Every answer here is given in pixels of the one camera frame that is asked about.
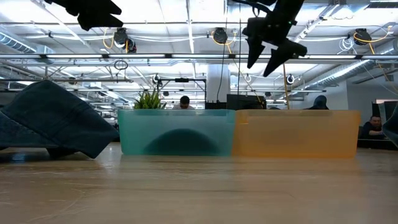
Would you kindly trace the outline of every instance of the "ceiling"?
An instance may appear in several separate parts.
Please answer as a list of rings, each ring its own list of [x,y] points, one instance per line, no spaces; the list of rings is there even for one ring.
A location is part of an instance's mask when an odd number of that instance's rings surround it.
[[[231,51],[234,54],[239,54],[239,49],[241,49],[240,53],[248,53],[248,45],[244,41],[245,36],[242,36],[242,41],[239,41],[239,38],[234,38],[234,32],[239,36],[239,29],[244,28],[247,19],[253,16],[251,8],[244,7],[239,13],[237,8],[230,7],[226,17],[223,0],[188,0],[189,11],[187,11],[186,0],[113,0],[113,2],[123,10],[123,13],[117,18],[125,23],[128,34],[133,37],[132,39],[137,45],[137,53],[228,54],[228,49],[225,49],[223,45],[215,44],[211,35],[210,38],[207,37],[207,34],[211,34],[215,27],[225,27],[226,20]],[[296,18],[298,24],[290,30],[289,37],[294,38],[308,26],[308,23],[319,17],[327,7],[328,1],[318,2],[322,2],[322,4],[306,4],[306,7],[303,7]],[[107,45],[111,45],[111,39],[103,40],[103,37],[110,37],[116,29],[94,28],[88,32],[84,31],[78,25],[76,17],[69,15],[64,8],[56,4],[44,4],[51,14],[43,11],[31,0],[0,1],[0,27],[23,38],[26,43],[45,45],[57,54],[105,54],[106,51],[111,54],[122,53],[122,50],[115,45],[107,49],[103,43],[105,41]],[[193,45],[190,45],[188,13],[192,22]],[[71,32],[61,26],[55,17],[65,23],[79,38],[85,39],[87,45],[73,39]],[[341,49],[342,38],[345,38],[348,33],[353,33],[356,28],[366,28],[373,39],[380,39],[386,35],[387,25],[391,25],[389,35],[374,43],[377,48],[396,37],[398,26],[395,25],[395,21],[398,21],[398,9],[396,8],[364,7],[354,13],[339,11],[339,14],[326,17],[300,43],[307,47],[308,54],[353,54],[352,50],[342,51]],[[367,45],[353,47],[358,54],[370,54]],[[267,45],[264,54],[270,54],[271,48],[270,45]],[[4,45],[0,45],[0,52],[2,54],[18,53]],[[208,62],[198,62],[195,64],[195,69],[190,62],[176,63],[172,66],[136,66],[134,70],[130,68],[126,70],[126,76],[132,78],[134,83],[107,83],[104,86],[120,89],[131,88],[132,85],[149,87],[146,82],[150,83],[156,73],[165,78],[175,78],[192,77],[196,72],[197,78],[205,78],[207,65]],[[338,65],[338,63],[331,62],[288,63],[286,71],[288,74],[300,77],[298,82],[309,82]],[[241,64],[242,72],[252,77],[251,85],[254,88],[281,88],[284,84],[284,80],[281,78],[283,68],[279,67],[269,77],[264,78],[261,75],[265,67],[266,63],[257,63],[252,69],[247,69],[245,63]],[[232,75],[238,74],[238,68],[234,63],[229,63],[228,68]],[[44,73],[44,67],[29,67],[28,69]],[[90,78],[110,78],[109,72],[103,67],[67,67],[56,72],[57,69],[56,66],[49,67],[50,72],[55,72],[53,75],[55,78],[81,77],[82,73],[89,73],[87,77]],[[146,82],[138,75],[137,70],[145,77]],[[247,87],[244,80],[241,80],[240,84],[243,88]],[[170,87],[195,88],[195,84],[172,84]],[[126,93],[124,96],[131,97],[131,94]],[[196,93],[195,97],[203,98],[203,95]]]

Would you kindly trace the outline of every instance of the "black cable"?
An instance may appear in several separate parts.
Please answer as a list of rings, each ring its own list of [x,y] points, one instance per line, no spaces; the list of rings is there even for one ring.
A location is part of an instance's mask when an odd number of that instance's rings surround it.
[[[228,25],[228,8],[226,10],[226,19],[225,19],[225,32],[227,32],[227,25]],[[223,72],[224,72],[224,58],[225,58],[225,44],[224,44],[224,50],[223,50],[223,62],[221,63],[221,78],[220,78],[220,85],[218,87],[218,91],[217,91],[217,103],[219,102],[218,100],[218,95],[220,94],[220,90],[221,90],[221,84],[223,82]]]
[[[242,19],[241,19],[241,3],[239,3],[239,66],[238,66],[238,96],[239,96],[239,88],[241,83],[241,53],[242,53]],[[237,105],[239,104],[239,97],[236,98]]]

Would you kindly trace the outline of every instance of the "teal plastic bin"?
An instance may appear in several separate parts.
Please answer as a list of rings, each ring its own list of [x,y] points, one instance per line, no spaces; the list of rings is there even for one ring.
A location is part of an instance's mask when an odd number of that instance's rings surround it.
[[[119,110],[126,155],[230,156],[232,110]]]

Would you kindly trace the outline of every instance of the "person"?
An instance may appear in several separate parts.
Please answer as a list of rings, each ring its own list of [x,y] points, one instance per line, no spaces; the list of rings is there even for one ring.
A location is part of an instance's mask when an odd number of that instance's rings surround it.
[[[194,108],[189,105],[189,102],[190,102],[189,97],[183,96],[180,99],[180,104],[175,105],[173,107],[173,110],[194,110]]]
[[[326,105],[327,101],[328,99],[325,96],[320,95],[315,98],[313,106],[308,110],[328,110],[329,108]]]
[[[380,116],[373,115],[371,119],[365,123],[362,128],[361,138],[378,140],[382,140],[385,138],[382,131]]]

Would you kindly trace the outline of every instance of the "dark cloth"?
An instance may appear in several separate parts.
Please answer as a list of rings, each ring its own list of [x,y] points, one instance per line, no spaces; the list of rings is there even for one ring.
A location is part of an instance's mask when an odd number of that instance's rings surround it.
[[[369,134],[370,131],[381,131],[381,127],[374,127],[370,122],[366,122],[362,128],[361,139],[378,139],[383,140],[385,136],[383,134],[372,136]]]
[[[29,85],[0,112],[0,148],[45,147],[53,157],[91,158],[119,133],[89,104],[57,84]]]
[[[313,106],[310,107],[308,110],[328,110],[329,108],[327,107],[327,98],[323,95],[320,95],[315,98],[313,102]]]
[[[383,133],[398,147],[398,105],[390,119],[382,127]]]

